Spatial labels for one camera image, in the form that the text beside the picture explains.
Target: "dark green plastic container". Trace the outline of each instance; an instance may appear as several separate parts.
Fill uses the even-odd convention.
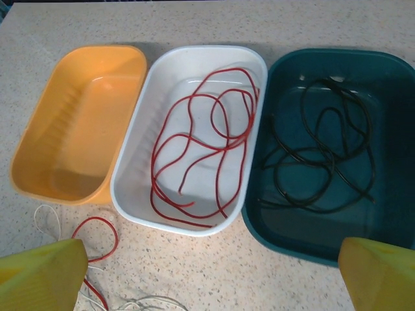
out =
[[[266,126],[267,117],[275,116],[276,129],[282,133],[285,143],[291,146],[306,143],[300,117],[300,95],[312,81],[330,77],[356,92],[370,112],[373,122],[371,146],[376,165],[375,183],[370,194],[375,198],[375,204],[363,199],[344,211],[327,215],[299,209],[269,211],[260,208],[258,197],[276,191],[272,174],[255,167],[275,147]],[[310,117],[313,117],[313,106],[329,104],[334,98],[321,87],[314,89],[307,100],[311,107]],[[344,170],[358,184],[364,184],[370,174],[368,167],[365,157],[357,157]],[[295,192],[296,189],[300,191],[302,185],[318,187],[324,174],[299,169],[289,171],[281,179]],[[353,190],[341,180],[334,179],[318,204],[330,208],[353,195]],[[337,265],[340,245],[347,236],[414,249],[414,68],[400,58],[373,51],[304,49],[279,59],[269,72],[243,218],[251,234],[266,247],[330,266]]]

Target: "plastic container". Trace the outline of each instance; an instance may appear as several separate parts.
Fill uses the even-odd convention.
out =
[[[190,95],[211,72],[229,67],[243,67],[248,70],[256,86],[260,89],[257,114],[248,138],[247,156],[243,167],[243,181],[239,195],[226,208],[227,219],[217,214],[207,220],[199,220],[200,223],[207,222],[213,225],[212,228],[201,228],[166,220],[159,216],[150,204],[150,158],[156,138],[160,133],[169,108],[178,99]],[[248,83],[248,79],[246,77],[241,79],[241,77],[243,77],[242,74],[235,73],[215,76],[209,79],[204,92],[219,94],[229,87],[244,87]],[[256,52],[244,47],[225,45],[182,47],[164,54],[157,60],[148,73],[114,168],[111,195],[118,212],[126,219],[137,224],[191,236],[212,235],[228,226],[238,215],[244,203],[266,83],[267,67],[264,60]],[[235,102],[240,104],[241,99],[239,98]],[[232,110],[230,114],[230,124],[240,128],[246,127],[246,111],[241,109],[240,106],[230,105],[230,107],[232,109],[235,107],[235,110]],[[187,129],[186,126],[183,126],[188,122],[187,108],[185,106],[182,108],[174,116],[176,123],[166,130],[170,135],[182,130],[185,132]],[[209,116],[210,109],[211,102],[206,104],[203,99],[196,100],[192,106],[195,119],[203,119],[203,116]],[[204,135],[208,131],[208,127],[211,128],[204,121],[197,121],[195,133]],[[197,147],[190,146],[189,154],[195,157],[189,159],[189,161],[193,162],[200,155],[195,148]],[[178,150],[183,150],[183,146],[166,148],[165,154],[168,156],[177,153]],[[237,155],[229,154],[224,164],[226,169],[223,174],[227,182],[220,183],[220,187],[221,194],[225,197],[235,190],[235,183],[239,178],[239,171],[235,174],[235,167],[233,166],[235,157]],[[218,158],[215,158],[197,164],[187,177],[182,200],[184,202],[189,200],[196,202],[196,205],[190,207],[195,214],[208,214],[208,212],[217,211],[215,197],[212,195],[214,194],[212,189],[215,184],[212,177],[218,165],[217,160]],[[176,168],[166,171],[168,176],[160,179],[160,186],[166,191],[177,193],[180,178],[183,176],[182,168],[178,165]],[[194,222],[198,221],[183,215],[164,202],[163,204],[158,204],[158,207],[167,216]]]
[[[370,194],[375,204],[363,199],[341,212],[325,215],[299,209],[262,209],[257,199],[277,190],[272,173],[255,168],[250,175],[244,221],[251,234],[266,247],[332,266],[337,265],[340,245],[348,236],[413,248],[415,70],[403,60],[382,52],[342,49],[305,49],[278,60],[269,72],[254,163],[274,147],[267,121],[271,114],[284,143],[295,148],[306,142],[308,135],[300,117],[300,96],[312,81],[329,77],[358,94],[370,112],[375,161],[375,182]],[[313,109],[330,105],[333,96],[324,87],[315,87],[307,100],[307,118],[315,120]],[[326,120],[330,127],[321,128],[320,133],[335,143],[340,132],[338,128],[333,129],[332,121]],[[370,175],[369,167],[367,157],[356,157],[342,169],[355,182],[364,184]],[[280,175],[287,192],[297,197],[303,195],[303,189],[321,185],[325,179],[325,174],[315,174],[306,168],[281,171]],[[355,195],[354,190],[335,176],[316,205],[329,209]]]
[[[12,160],[21,194],[110,203],[110,177],[147,72],[130,46],[81,47],[55,67]]]

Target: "speckled countertop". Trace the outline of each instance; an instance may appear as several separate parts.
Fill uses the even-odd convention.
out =
[[[294,49],[342,46],[391,52],[415,65],[414,12],[413,0],[14,5],[0,25],[0,256],[51,242],[33,225],[40,203],[14,192],[8,168],[52,68],[70,50],[127,43],[152,63],[173,47],[230,43],[270,65]],[[91,215],[117,226],[119,249],[97,264],[105,273],[91,272],[112,308],[147,293],[190,310],[353,310],[338,269],[267,250],[241,217],[217,235],[190,238],[127,222],[111,205],[55,207],[64,237]],[[95,224],[80,237],[89,250],[112,243]],[[91,307],[80,299],[75,310]]]

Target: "yellow plastic piece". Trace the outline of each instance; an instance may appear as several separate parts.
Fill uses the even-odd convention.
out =
[[[356,311],[415,310],[415,251],[346,238],[338,266]]]
[[[0,258],[0,310],[72,311],[87,268],[75,239]]]
[[[135,47],[81,47],[55,67],[12,160],[21,194],[110,203],[110,178],[145,75]]]

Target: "white plastic container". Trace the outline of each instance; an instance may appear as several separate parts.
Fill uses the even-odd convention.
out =
[[[208,224],[213,227],[203,228],[166,220],[159,216],[150,204],[150,158],[157,136],[169,109],[178,99],[190,95],[211,72],[230,67],[246,69],[259,88],[254,124],[247,140],[246,159],[239,194],[233,203],[225,209],[227,218],[218,213],[211,218],[202,220],[190,218],[156,198],[158,210],[164,215]],[[113,172],[111,196],[117,211],[126,219],[137,224],[190,236],[212,235],[230,225],[244,204],[263,107],[267,73],[267,66],[258,53],[238,46],[181,47],[171,50],[158,59],[148,72]],[[203,92],[218,95],[225,89],[232,87],[244,89],[248,87],[248,81],[247,77],[241,73],[221,73],[212,76],[206,82]],[[209,136],[209,131],[213,131],[209,122],[212,104],[211,101],[210,103],[205,101],[205,98],[196,98],[192,103],[193,119],[195,120],[194,133],[198,137],[204,136],[205,141],[208,140],[209,144],[215,145],[219,142],[214,138],[214,135]],[[227,109],[230,109],[231,134],[236,135],[236,133],[243,132],[248,116],[244,106],[241,106],[241,98],[229,97],[225,100],[225,105]],[[186,132],[190,123],[186,105],[178,106],[172,112],[171,120],[165,130],[166,135]],[[171,159],[172,155],[177,156],[184,149],[184,145],[185,139],[182,142],[169,144],[163,149],[163,153],[160,153],[160,158],[162,158],[160,161]],[[243,147],[240,146],[228,152],[224,160],[219,178],[220,197],[224,201],[228,200],[237,190],[242,154]],[[209,158],[195,165],[187,176],[182,196],[177,194],[177,190],[185,168],[202,155],[206,155],[205,150],[201,150],[195,144],[190,144],[187,156],[177,165],[167,169],[158,179],[158,185],[164,189],[165,193],[172,194],[176,202],[195,202],[195,205],[188,207],[187,211],[200,215],[218,210],[215,199],[215,176],[220,156]]]

